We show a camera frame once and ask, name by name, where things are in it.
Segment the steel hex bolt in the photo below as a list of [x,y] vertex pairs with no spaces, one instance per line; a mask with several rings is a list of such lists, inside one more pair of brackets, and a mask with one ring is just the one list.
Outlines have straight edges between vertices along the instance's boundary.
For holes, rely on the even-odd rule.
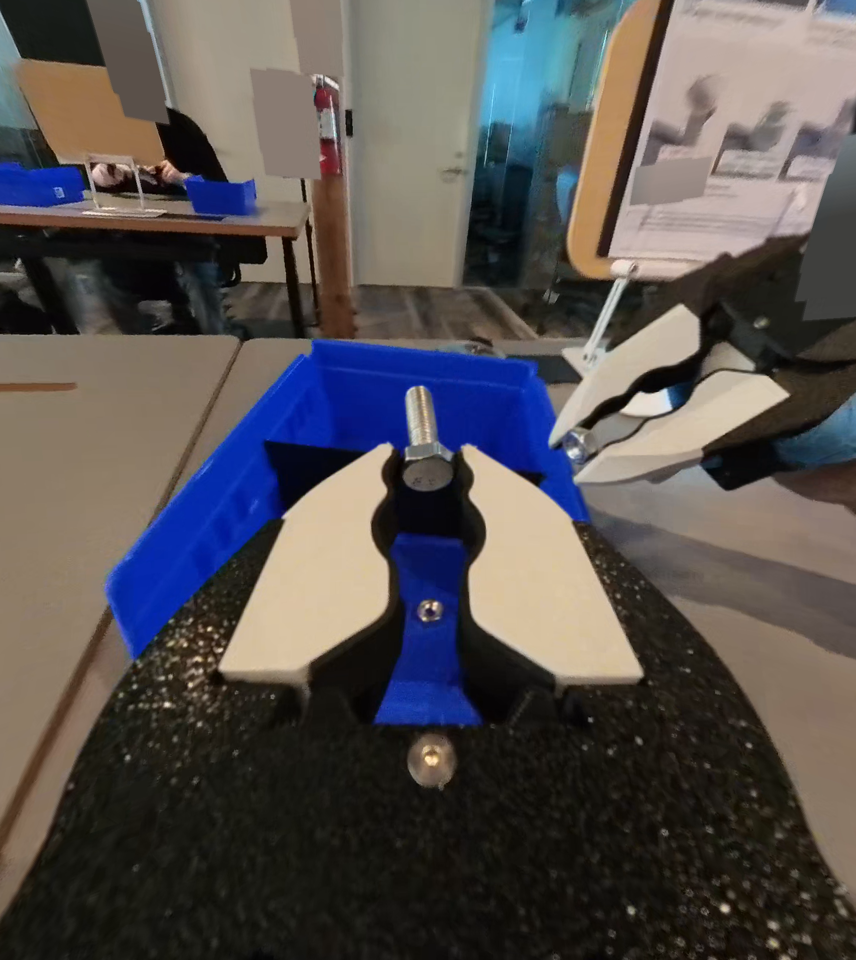
[[420,494],[433,494],[449,486],[455,476],[455,453],[438,434],[434,399],[425,386],[413,386],[405,396],[408,444],[403,454],[401,477]]

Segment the wooden display board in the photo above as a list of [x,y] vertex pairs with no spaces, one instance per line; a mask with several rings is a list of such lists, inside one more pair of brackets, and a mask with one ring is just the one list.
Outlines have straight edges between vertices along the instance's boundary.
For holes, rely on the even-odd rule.
[[62,164],[165,158],[157,126],[127,117],[103,67],[21,58],[15,77],[50,149]]

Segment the wooden support post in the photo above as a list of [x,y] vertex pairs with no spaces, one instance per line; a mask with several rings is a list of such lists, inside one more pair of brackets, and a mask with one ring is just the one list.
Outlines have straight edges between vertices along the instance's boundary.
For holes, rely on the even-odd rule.
[[312,185],[314,241],[319,276],[318,321],[325,338],[353,340],[357,328],[352,303],[344,150],[343,162],[341,176],[321,179],[319,173],[319,178]]

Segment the wooden desk black legs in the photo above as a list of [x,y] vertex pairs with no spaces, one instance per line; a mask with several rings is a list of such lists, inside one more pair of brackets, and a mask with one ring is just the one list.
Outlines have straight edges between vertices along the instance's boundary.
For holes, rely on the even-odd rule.
[[203,216],[185,199],[156,198],[143,215],[132,198],[110,198],[97,208],[92,197],[53,207],[0,205],[0,255],[19,259],[28,283],[55,333],[79,330],[50,271],[49,259],[137,259],[214,262],[218,255],[257,265],[256,239],[281,242],[292,335],[306,339],[294,243],[310,219],[306,201],[272,200],[254,214]]

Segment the white door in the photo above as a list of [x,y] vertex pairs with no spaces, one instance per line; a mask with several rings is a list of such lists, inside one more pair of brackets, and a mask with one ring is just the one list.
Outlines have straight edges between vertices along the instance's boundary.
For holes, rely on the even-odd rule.
[[462,282],[493,6],[347,2],[349,204],[361,286]]

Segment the blue plastic bin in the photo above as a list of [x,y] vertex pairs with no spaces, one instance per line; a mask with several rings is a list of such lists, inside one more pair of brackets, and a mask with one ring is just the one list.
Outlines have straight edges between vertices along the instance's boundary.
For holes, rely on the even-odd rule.
[[189,203],[195,215],[208,218],[248,217],[257,213],[257,190],[254,179],[215,181],[200,175],[184,180]]
[[[560,349],[510,347],[506,358],[396,345],[315,341],[293,359],[207,461],[171,499],[107,579],[106,595],[127,648],[143,653],[158,632],[290,499],[270,443],[367,452],[407,442],[404,397],[429,389],[441,438],[471,444],[523,475],[577,522],[587,508],[559,450],[548,447],[555,414],[549,385],[579,376]],[[405,604],[403,647],[376,716],[394,726],[479,726],[458,664],[459,588],[467,548],[454,494],[398,493],[390,555]],[[416,608],[440,599],[444,618],[425,625]]]
[[82,203],[84,180],[73,166],[26,169],[18,163],[0,163],[0,206],[50,209]]

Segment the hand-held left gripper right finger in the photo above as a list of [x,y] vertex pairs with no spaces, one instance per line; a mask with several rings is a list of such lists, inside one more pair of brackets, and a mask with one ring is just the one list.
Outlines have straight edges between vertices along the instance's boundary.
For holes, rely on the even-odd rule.
[[472,624],[551,690],[637,684],[643,668],[572,518],[476,446],[461,457],[483,532],[467,570]]

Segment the instruction sheet on wooden stand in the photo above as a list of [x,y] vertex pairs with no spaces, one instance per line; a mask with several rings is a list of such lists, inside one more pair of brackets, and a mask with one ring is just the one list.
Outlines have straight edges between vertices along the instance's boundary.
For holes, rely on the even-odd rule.
[[[631,2],[606,49],[567,232],[568,256],[586,278],[622,284],[666,282],[710,262],[634,261],[608,255],[672,3]],[[845,147],[844,142],[855,129],[856,113],[835,162],[842,158],[842,167],[850,170],[855,169],[856,148]],[[815,226],[817,215],[818,208],[811,228],[802,234]]]

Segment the red fire extinguisher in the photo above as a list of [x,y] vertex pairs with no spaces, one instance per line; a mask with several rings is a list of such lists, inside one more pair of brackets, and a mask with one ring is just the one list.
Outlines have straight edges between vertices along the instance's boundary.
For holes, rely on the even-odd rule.
[[325,75],[314,75],[314,108],[318,124],[319,172],[322,180],[343,173],[338,84]]

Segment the printed instruction sheet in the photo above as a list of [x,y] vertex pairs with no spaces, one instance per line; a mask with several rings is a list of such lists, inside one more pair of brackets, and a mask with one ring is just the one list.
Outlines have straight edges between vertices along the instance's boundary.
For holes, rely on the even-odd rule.
[[608,255],[805,234],[856,113],[856,2],[673,2]]

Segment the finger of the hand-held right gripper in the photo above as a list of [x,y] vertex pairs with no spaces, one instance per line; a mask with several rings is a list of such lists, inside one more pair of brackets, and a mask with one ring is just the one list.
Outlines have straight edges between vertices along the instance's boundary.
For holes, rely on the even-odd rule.
[[649,417],[618,412],[601,419],[586,433],[590,454],[573,467],[574,481],[612,486],[670,477],[701,462],[710,445],[788,397],[767,376],[717,371],[675,410]]
[[554,423],[550,446],[558,449],[578,429],[591,430],[620,412],[637,393],[662,389],[701,350],[701,319],[678,304],[607,351],[591,366]]

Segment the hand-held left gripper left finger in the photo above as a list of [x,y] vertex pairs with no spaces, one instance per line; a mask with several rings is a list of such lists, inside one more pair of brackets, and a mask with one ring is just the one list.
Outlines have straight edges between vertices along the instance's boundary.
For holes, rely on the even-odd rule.
[[218,664],[227,681],[286,687],[367,687],[381,655],[390,673],[398,638],[378,636],[397,610],[386,535],[396,450],[358,453],[269,443],[290,499],[265,563]]

